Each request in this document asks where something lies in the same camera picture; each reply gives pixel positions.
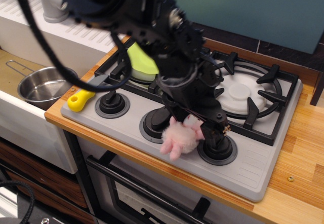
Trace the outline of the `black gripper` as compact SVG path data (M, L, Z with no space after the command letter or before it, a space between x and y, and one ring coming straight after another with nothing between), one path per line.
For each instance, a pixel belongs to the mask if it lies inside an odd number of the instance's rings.
M229 127L227 116L216 100L215 89L221 77L213 64L194 65L183 77L159 74L157 84L163 91L162 102L177 122L188 114L203 121L202 133L208 150L226 150Z

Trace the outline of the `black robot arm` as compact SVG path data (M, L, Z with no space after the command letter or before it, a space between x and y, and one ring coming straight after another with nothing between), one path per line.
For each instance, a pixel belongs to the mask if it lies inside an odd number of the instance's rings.
M216 63L203 52L201 32L192 27L174 0L64 0L77 22L129 35L157 65L162 101L178 122L187 115L202 121L204 148L215 154L232 148L228 122L215 87Z

